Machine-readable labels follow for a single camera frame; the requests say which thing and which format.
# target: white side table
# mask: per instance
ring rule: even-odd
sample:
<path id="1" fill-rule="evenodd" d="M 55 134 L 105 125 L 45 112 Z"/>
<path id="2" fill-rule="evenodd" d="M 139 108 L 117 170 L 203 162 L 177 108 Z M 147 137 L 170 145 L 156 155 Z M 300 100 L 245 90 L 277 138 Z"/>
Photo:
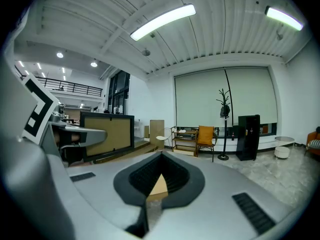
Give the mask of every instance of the white side table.
<path id="1" fill-rule="evenodd" d="M 275 137 L 274 138 L 277 141 L 277 147 L 274 150 L 274 155 L 275 158 L 282 158 L 282 159 L 286 159 L 289 157 L 290 155 L 290 149 L 283 146 L 283 145 L 287 145 L 287 144 L 291 144 L 295 142 L 294 138 L 291 137 L 283 137 L 283 136 L 279 136 L 279 137 Z"/>

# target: roller blind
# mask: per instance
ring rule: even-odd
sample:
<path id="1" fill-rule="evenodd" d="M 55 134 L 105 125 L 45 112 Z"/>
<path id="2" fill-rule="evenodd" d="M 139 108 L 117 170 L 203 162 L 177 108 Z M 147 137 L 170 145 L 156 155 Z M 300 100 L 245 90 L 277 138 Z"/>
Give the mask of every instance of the roller blind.
<path id="1" fill-rule="evenodd" d="M 226 70 L 233 104 L 234 124 L 238 116 L 260 115 L 261 124 L 277 122 L 274 87 L 267 68 L 233 68 Z"/>
<path id="2" fill-rule="evenodd" d="M 214 126 L 224 127 L 220 118 L 222 95 L 219 90 L 228 91 L 224 70 L 212 70 L 175 78 L 176 123 L 179 127 Z M 227 126 L 232 126 L 232 112 Z"/>
<path id="3" fill-rule="evenodd" d="M 226 69 L 233 104 L 234 124 L 238 116 L 260 115 L 261 124 L 277 122 L 276 97 L 265 67 Z M 222 95 L 228 91 L 228 82 L 223 69 L 199 72 L 175 78 L 176 123 L 179 127 L 214 126 L 224 127 L 220 118 Z M 227 126 L 232 126 L 231 104 Z"/>

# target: balcony railing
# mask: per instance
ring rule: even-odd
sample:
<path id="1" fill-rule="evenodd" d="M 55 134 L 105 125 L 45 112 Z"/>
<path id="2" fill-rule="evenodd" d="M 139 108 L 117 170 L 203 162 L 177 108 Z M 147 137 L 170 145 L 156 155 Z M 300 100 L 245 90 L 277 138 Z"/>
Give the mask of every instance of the balcony railing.
<path id="1" fill-rule="evenodd" d="M 41 84 L 44 85 L 46 89 L 49 89 L 49 90 L 101 97 L 101 92 L 102 92 L 101 88 L 96 88 L 96 87 L 74 83 L 74 82 L 44 78 L 39 76 L 36 76 L 36 78 L 39 80 Z"/>

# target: ceiling light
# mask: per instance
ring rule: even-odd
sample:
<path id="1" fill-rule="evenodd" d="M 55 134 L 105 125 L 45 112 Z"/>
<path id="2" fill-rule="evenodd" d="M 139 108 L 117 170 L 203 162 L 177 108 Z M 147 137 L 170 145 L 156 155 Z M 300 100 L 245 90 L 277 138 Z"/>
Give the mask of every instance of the ceiling light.
<path id="1" fill-rule="evenodd" d="M 92 67 L 96 68 L 98 66 L 98 64 L 96 63 L 96 61 L 91 62 L 90 64 Z"/>
<path id="2" fill-rule="evenodd" d="M 64 57 L 64 55 L 62 54 L 62 52 L 58 52 L 58 53 L 56 54 L 56 56 L 57 56 L 58 58 L 63 58 L 63 57 Z"/>
<path id="3" fill-rule="evenodd" d="M 267 6 L 265 9 L 265 15 L 267 15 L 268 17 L 281 21 L 285 24 L 288 24 L 289 26 L 293 27 L 296 30 L 302 30 L 302 28 L 304 27 L 299 21 L 297 21 L 296 19 L 292 18 L 291 16 L 285 14 L 282 11 L 279 11 L 277 9 L 274 9 L 270 6 Z"/>
<path id="4" fill-rule="evenodd" d="M 162 27 L 165 24 L 168 24 L 170 22 L 173 22 L 175 20 L 195 15 L 196 10 L 195 7 L 192 4 L 186 4 L 182 7 L 173 9 L 171 11 L 168 11 L 155 19 L 149 21 L 148 23 L 144 24 L 142 27 L 134 31 L 130 37 L 138 41 L 141 38 L 143 38 L 145 35 L 149 34 L 150 32 L 156 30 L 157 28 Z"/>

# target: black coat rack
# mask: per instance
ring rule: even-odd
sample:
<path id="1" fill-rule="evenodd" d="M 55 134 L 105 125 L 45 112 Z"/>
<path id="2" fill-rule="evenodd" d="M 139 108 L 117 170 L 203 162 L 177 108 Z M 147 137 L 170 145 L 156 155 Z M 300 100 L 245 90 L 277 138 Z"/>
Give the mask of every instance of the black coat rack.
<path id="1" fill-rule="evenodd" d="M 229 99 L 229 96 L 226 97 L 226 94 L 230 92 L 230 90 L 224 92 L 224 89 L 219 90 L 219 93 L 222 95 L 222 100 L 217 99 L 217 101 L 221 102 L 222 108 L 220 111 L 220 117 L 224 118 L 224 144 L 223 144 L 223 152 L 218 155 L 218 159 L 220 160 L 228 160 L 229 156 L 226 155 L 226 144 L 227 144 L 227 118 L 229 117 L 229 112 L 230 112 L 230 108 L 229 108 L 229 104 L 227 103 L 227 100 Z"/>

